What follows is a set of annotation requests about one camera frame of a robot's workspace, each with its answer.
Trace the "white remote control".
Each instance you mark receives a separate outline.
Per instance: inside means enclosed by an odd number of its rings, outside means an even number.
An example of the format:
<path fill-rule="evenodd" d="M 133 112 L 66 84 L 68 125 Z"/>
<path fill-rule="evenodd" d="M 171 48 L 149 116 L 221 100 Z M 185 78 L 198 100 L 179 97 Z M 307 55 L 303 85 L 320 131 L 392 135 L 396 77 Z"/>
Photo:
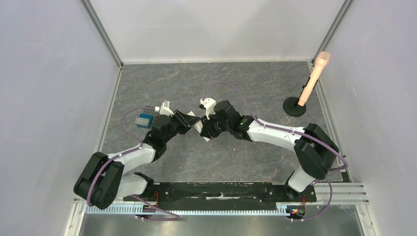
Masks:
<path fill-rule="evenodd" d="M 187 114 L 190 115 L 190 116 L 195 116 L 195 114 L 192 111 L 188 112 Z M 198 131 L 199 134 L 201 134 L 201 132 L 203 130 L 203 123 L 202 123 L 202 121 L 199 120 L 198 122 L 196 122 L 194 124 L 194 128 Z M 204 138 L 204 140 L 206 142 L 209 142 L 210 141 L 210 138 L 207 138 L 207 137 L 203 137 L 203 138 Z"/>

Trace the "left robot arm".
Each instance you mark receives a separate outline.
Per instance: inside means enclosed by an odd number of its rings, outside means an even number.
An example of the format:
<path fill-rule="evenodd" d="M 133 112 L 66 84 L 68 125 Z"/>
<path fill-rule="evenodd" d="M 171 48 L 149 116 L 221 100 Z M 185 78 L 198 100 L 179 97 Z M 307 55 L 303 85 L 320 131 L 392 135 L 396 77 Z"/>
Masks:
<path fill-rule="evenodd" d="M 137 195 L 148 201 L 154 187 L 141 174 L 126 173 L 158 160 L 167 150 L 167 143 L 176 135 L 186 134 L 201 121 L 200 117 L 175 110 L 171 115 L 154 118 L 150 131 L 138 145 L 127 150 L 104 154 L 95 152 L 74 184 L 73 192 L 88 205 L 105 209 L 117 198 Z"/>

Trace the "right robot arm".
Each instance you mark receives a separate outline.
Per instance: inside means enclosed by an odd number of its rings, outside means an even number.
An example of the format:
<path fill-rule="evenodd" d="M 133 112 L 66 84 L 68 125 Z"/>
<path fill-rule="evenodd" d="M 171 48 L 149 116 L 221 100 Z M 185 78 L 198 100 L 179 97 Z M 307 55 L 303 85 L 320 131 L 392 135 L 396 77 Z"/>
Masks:
<path fill-rule="evenodd" d="M 239 140 L 268 143 L 296 154 L 300 167 L 284 187 L 284 195 L 291 201 L 298 200 L 309 184 L 326 178 L 339 152 L 325 131 L 314 123 L 307 127 L 269 124 L 240 115 L 227 100 L 216 102 L 212 98 L 201 99 L 200 108 L 205 110 L 205 115 L 199 133 L 205 139 L 228 132 Z"/>

